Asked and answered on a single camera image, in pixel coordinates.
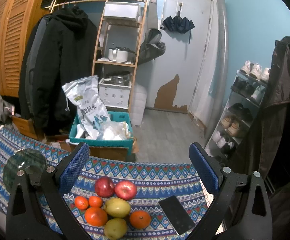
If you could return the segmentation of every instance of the yellow pear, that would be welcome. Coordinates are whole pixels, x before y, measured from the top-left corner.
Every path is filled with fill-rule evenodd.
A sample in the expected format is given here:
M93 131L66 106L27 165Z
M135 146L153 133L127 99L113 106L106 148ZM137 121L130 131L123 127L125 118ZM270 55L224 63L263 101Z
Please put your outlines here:
M114 218L124 218L131 211L130 204L121 198L111 198L105 202L105 211Z
M122 218L113 218L107 221L104 227L104 234L110 240L117 240L124 236L127 232L126 221Z

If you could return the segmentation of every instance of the teal plastic basket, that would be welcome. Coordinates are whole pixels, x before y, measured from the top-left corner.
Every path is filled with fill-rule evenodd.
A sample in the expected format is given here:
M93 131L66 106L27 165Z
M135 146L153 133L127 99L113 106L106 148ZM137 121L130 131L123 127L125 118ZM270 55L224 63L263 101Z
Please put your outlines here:
M131 121L129 119L129 114L124 112L108 112L110 115L110 119L115 122L123 122L125 121L128 124L129 131L133 133ZM133 148L133 139L127 139L127 140L121 140L121 141L112 141L112 140L88 140L88 139L81 139L81 138L75 138L77 134L77 125L78 122L78 116L75 117L74 123L72 125L72 128L70 129L69 133L69 140L73 143L80 143L85 142L89 146L93 147L123 147L128 148L128 154L131 155L132 148Z

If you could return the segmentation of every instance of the black umbrella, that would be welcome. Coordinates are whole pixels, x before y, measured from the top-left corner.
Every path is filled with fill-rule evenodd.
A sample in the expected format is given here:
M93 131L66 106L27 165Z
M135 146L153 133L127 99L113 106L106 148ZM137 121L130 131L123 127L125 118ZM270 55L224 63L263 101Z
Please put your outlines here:
M187 17L181 18L181 9L177 12L177 16L175 16L174 18L170 16L167 19L165 19L163 23L170 32L179 32L182 34L185 34L191 29L195 28L195 25L192 22L192 20L188 20Z

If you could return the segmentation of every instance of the black phone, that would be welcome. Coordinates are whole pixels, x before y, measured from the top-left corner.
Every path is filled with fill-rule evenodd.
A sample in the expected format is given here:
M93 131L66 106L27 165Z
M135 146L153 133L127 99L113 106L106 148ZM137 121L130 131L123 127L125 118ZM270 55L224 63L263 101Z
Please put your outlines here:
M189 214L183 208L176 196L170 196L158 203L179 235L182 235L195 227L194 221L190 218Z

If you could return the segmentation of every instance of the white door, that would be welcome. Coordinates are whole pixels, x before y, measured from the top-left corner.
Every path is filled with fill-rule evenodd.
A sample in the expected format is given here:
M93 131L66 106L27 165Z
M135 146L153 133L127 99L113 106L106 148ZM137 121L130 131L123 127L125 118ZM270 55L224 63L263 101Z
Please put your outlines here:
M166 43L163 56L138 66L136 81L148 89L146 106L187 113L202 65L211 15L211 0L166 0L163 17L174 18L182 3L181 17L195 28L181 34L161 30Z

